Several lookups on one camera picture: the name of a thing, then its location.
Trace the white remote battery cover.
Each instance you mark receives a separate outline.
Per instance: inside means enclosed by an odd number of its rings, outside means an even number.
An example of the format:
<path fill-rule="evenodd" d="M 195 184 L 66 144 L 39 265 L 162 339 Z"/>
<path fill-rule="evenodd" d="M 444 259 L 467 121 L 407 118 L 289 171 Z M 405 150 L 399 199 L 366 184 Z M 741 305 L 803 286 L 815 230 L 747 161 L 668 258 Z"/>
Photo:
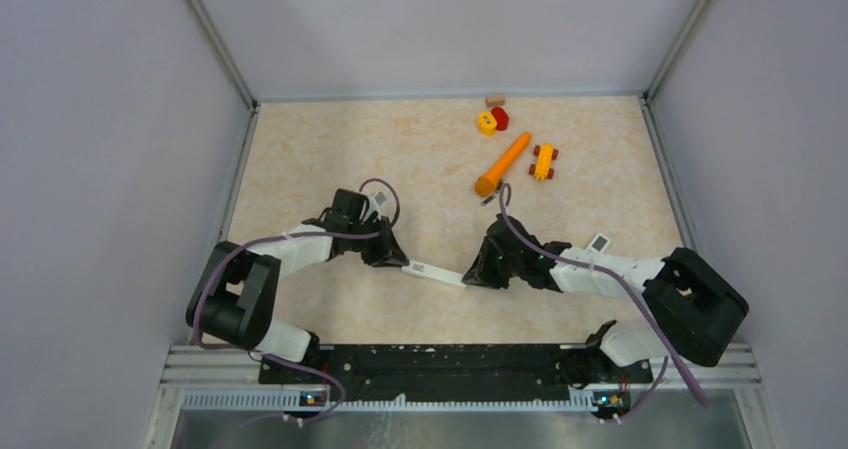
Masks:
<path fill-rule="evenodd" d="M 411 260 L 401 268 L 403 274 L 429 280 L 438 284 L 448 285 L 464 289 L 466 285 L 462 281 L 461 273 L 440 268 L 421 261 Z"/>

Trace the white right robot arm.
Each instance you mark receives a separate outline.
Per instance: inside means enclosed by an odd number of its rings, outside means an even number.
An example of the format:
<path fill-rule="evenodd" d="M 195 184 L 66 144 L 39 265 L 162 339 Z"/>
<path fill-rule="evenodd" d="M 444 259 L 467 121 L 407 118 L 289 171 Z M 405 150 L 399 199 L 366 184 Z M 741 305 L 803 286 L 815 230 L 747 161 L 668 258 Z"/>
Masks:
<path fill-rule="evenodd" d="M 506 289 L 514 278 L 535 289 L 627 299 L 644 309 L 636 319 L 613 323 L 586 354 L 589 373 L 600 381 L 664 356 L 714 367 L 750 311 L 745 298 L 689 248 L 662 258 L 606 255 L 563 241 L 540 243 L 517 219 L 498 215 L 462 281 Z"/>

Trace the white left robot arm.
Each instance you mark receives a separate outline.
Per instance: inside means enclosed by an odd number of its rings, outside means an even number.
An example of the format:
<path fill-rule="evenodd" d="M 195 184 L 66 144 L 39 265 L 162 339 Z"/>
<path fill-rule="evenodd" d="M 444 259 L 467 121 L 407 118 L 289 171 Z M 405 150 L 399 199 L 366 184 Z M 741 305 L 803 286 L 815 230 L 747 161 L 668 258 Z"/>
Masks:
<path fill-rule="evenodd" d="M 319 216 L 290 231 L 246 243 L 216 244 L 186 309 L 194 341 L 208 349 L 238 348 L 282 359 L 297 382 L 319 373 L 317 336 L 276 317 L 281 279 L 348 252 L 374 268 L 401 268 L 410 260 L 386 215 L 380 193 L 339 189 Z"/>

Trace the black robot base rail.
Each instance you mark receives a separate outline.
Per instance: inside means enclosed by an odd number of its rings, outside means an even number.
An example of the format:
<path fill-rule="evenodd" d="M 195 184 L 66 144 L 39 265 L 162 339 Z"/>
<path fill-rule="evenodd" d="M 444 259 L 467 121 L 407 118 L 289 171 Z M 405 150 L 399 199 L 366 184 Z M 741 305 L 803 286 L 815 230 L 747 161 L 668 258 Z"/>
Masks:
<path fill-rule="evenodd" d="M 565 401 L 592 384 L 622 389 L 652 379 L 637 362 L 619 367 L 600 350 L 560 344 L 322 346 L 305 371 L 263 357 L 264 385 L 315 384 L 348 402 Z"/>

